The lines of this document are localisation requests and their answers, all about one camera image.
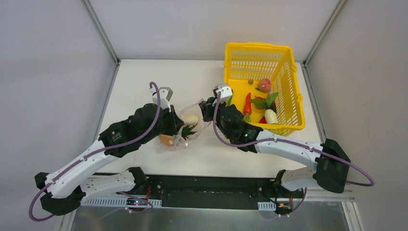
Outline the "clear pink zip top bag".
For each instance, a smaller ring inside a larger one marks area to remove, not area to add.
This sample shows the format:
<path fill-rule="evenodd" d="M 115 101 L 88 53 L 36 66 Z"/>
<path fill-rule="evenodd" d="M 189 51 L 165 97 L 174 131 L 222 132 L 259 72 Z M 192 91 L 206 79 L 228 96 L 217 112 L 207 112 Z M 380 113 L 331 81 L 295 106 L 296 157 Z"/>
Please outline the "clear pink zip top bag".
<path fill-rule="evenodd" d="M 200 134 L 209 126 L 211 122 L 205 122 L 202 111 L 199 106 L 204 99 L 199 99 L 197 102 L 186 106 L 177 111 L 177 115 L 184 122 L 184 125 L 176 135 L 159 135 L 155 140 L 155 150 L 161 154 L 164 152 L 176 152 L 181 149 L 186 149 L 188 146 L 198 139 Z"/>

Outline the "white toy radish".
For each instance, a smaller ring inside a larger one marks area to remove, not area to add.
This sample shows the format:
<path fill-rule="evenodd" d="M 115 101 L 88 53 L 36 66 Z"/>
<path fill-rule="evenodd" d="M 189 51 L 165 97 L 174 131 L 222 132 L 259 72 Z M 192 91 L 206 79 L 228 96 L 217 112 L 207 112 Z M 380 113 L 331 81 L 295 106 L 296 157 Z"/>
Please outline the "white toy radish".
<path fill-rule="evenodd" d="M 186 126 L 193 126 L 199 123 L 200 118 L 198 115 L 195 114 L 183 114 L 181 116 L 181 119 L 183 120 L 184 124 Z"/>
<path fill-rule="evenodd" d="M 263 117 L 266 118 L 267 124 L 277 125 L 279 123 L 275 103 L 278 94 L 278 92 L 272 92 L 266 98 L 256 96 L 254 99 L 251 99 L 251 103 L 258 110 L 263 111 Z"/>

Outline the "red toy bell pepper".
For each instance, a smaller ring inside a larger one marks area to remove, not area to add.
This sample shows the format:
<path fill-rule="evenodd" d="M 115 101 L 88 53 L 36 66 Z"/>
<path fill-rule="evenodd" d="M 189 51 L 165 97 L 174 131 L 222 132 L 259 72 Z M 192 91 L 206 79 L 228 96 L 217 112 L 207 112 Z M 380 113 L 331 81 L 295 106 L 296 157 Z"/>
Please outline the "red toy bell pepper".
<path fill-rule="evenodd" d="M 260 124 L 267 124 L 266 118 L 265 118 L 265 117 L 262 117 L 262 118 L 259 120 L 259 123 L 260 123 Z"/>

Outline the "toy pineapple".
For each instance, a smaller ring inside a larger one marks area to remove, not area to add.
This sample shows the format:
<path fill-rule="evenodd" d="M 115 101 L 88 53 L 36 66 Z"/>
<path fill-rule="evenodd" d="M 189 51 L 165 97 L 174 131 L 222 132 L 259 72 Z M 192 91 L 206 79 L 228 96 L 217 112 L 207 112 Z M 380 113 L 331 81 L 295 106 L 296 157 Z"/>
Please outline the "toy pineapple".
<path fill-rule="evenodd" d="M 167 147 L 176 147 L 182 144 L 187 144 L 187 141 L 191 138 L 191 136 L 197 133 L 195 130 L 197 125 L 198 124 L 193 126 L 184 125 L 176 135 L 170 136 L 162 134 L 159 136 L 159 141 L 161 144 Z"/>

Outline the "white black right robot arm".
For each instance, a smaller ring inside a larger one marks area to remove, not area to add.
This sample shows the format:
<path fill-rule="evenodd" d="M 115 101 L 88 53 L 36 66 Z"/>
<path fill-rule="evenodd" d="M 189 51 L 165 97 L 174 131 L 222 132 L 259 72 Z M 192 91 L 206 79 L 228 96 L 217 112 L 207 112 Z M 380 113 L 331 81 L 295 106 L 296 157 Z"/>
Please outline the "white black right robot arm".
<path fill-rule="evenodd" d="M 216 105 L 216 98 L 199 103 L 203 120 L 213 121 L 217 135 L 228 146 L 244 152 L 272 154 L 305 165 L 296 170 L 281 170 L 273 191 L 285 197 L 300 188 L 320 186 L 332 193 L 343 193 L 351 162 L 339 143 L 326 139 L 324 143 L 305 142 L 280 136 L 244 121 L 234 105 Z"/>

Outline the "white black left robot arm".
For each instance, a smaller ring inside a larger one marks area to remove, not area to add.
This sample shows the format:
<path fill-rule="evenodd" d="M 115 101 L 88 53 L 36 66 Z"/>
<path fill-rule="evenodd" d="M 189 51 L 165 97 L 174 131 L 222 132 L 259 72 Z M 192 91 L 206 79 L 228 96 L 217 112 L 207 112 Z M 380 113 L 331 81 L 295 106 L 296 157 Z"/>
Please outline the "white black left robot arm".
<path fill-rule="evenodd" d="M 138 150 L 160 135 L 176 135 L 184 122 L 171 106 L 162 109 L 148 103 L 127 119 L 111 124 L 82 154 L 65 167 L 53 172 L 40 172 L 35 182 L 43 210 L 53 216 L 68 214 L 84 202 L 111 193 L 147 192 L 147 178 L 140 167 L 130 167 L 109 177 L 93 179 L 102 167 Z"/>

